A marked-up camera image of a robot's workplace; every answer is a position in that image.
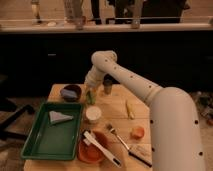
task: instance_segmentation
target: dark bowl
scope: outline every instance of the dark bowl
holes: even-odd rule
[[[81,87],[77,84],[69,84],[60,90],[61,97],[67,102],[79,101],[81,93]]]

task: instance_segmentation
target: handle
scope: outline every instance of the handle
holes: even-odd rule
[[[129,155],[135,157],[136,159],[138,159],[140,161],[142,161],[147,166],[152,167],[152,164],[149,161],[147,161],[140,152],[137,152],[134,149],[130,148],[129,149]]]

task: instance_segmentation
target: black cabinet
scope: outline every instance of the black cabinet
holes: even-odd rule
[[[5,94],[47,95],[54,83],[83,83],[91,55],[114,50],[118,63],[162,86],[213,88],[213,32],[0,35]]]

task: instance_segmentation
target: sponge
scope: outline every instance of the sponge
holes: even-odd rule
[[[61,112],[56,112],[56,111],[50,111],[49,116],[50,116],[50,123],[52,125],[69,121],[74,118],[72,115],[65,115],[65,114],[62,114]]]

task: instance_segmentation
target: cup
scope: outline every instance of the cup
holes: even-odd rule
[[[90,106],[86,109],[86,119],[90,124],[96,124],[102,116],[102,111],[98,106]]]
[[[104,93],[105,94],[110,94],[111,93],[111,91],[112,91],[112,80],[110,80],[110,79],[106,79],[106,80],[104,80],[104,82],[103,82],[103,85],[104,85]]]

